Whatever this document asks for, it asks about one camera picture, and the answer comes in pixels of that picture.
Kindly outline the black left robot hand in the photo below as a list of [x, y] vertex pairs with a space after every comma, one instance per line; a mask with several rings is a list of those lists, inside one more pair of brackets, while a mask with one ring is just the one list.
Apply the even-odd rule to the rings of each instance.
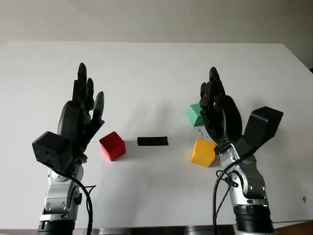
[[89, 142], [105, 123], [102, 120], [104, 92], [99, 92], [96, 98], [93, 95], [93, 80], [87, 78], [87, 68], [84, 63], [80, 63], [72, 100], [62, 109], [57, 134], [70, 140], [73, 159], [83, 163], [87, 162], [88, 157], [84, 152]]

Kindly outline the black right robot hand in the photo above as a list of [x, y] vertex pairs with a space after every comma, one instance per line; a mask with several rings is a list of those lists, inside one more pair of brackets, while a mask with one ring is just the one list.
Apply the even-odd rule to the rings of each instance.
[[210, 138], [217, 144], [215, 152], [242, 136], [242, 119], [233, 98], [225, 93], [215, 67], [209, 70], [209, 81], [200, 90], [200, 114]]

